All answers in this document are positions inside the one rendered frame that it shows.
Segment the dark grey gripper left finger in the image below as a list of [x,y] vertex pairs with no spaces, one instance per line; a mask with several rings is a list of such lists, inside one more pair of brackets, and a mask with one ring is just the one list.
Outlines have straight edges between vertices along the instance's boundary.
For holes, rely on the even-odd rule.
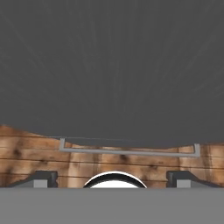
[[28,178],[16,181],[9,187],[57,188],[58,173],[56,171],[35,171]]

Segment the white and black round object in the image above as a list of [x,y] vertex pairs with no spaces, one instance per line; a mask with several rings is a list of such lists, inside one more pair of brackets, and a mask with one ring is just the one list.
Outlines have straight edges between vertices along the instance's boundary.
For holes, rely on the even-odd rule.
[[105,171],[88,180],[84,188],[146,188],[144,182],[123,171]]

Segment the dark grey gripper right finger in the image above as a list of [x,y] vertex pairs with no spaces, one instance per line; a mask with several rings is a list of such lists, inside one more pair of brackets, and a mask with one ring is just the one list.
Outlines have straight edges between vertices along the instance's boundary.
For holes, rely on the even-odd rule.
[[171,188],[219,187],[215,183],[197,178],[189,171],[168,171],[166,178],[166,186]]

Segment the dark grey fridge door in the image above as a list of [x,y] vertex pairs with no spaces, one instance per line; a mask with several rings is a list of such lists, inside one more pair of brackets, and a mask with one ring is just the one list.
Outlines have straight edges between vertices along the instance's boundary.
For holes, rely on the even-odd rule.
[[0,0],[0,124],[84,145],[224,143],[224,0]]

